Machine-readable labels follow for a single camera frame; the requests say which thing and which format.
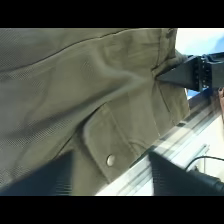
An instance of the olive green fabric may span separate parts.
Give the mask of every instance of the olive green fabric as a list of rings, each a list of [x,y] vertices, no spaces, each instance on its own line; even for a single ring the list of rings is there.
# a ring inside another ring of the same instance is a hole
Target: olive green fabric
[[[67,150],[74,195],[125,172],[189,112],[184,89],[155,81],[185,59],[176,32],[0,29],[0,186]]]

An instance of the black cable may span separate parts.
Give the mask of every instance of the black cable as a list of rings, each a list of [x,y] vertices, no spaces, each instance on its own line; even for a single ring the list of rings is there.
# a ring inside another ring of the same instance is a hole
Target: black cable
[[[198,159],[216,159],[216,160],[224,161],[224,159],[221,159],[221,158],[218,158],[218,157],[213,157],[213,156],[198,156],[198,157],[194,158],[194,159],[187,165],[187,167],[185,168],[185,170],[187,171],[187,169],[190,167],[190,165],[191,165],[194,161],[196,161],[196,160],[198,160]]]

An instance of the silver snap button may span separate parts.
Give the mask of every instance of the silver snap button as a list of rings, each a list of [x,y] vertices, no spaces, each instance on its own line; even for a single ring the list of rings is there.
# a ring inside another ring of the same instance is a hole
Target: silver snap button
[[[113,166],[115,162],[115,156],[114,155],[110,155],[107,158],[107,165],[108,166]]]

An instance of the black clamp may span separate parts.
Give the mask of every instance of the black clamp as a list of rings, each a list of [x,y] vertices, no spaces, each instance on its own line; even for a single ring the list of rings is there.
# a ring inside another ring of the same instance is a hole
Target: black clamp
[[[183,64],[156,79],[199,92],[224,87],[224,52],[189,56]]]

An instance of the white surface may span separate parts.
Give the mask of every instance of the white surface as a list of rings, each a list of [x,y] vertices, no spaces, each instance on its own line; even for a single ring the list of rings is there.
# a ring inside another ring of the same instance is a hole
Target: white surface
[[[224,51],[224,28],[179,28],[176,49],[182,54],[211,54]]]

